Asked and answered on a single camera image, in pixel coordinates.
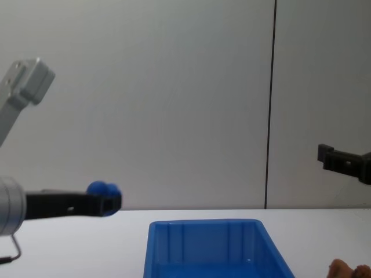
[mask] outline white tabletop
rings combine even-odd
[[[371,210],[120,211],[24,222],[17,232],[23,255],[0,266],[0,277],[142,278],[151,222],[211,218],[262,221],[296,277],[326,277],[334,258],[371,264]],[[0,255],[14,253],[1,238]]]

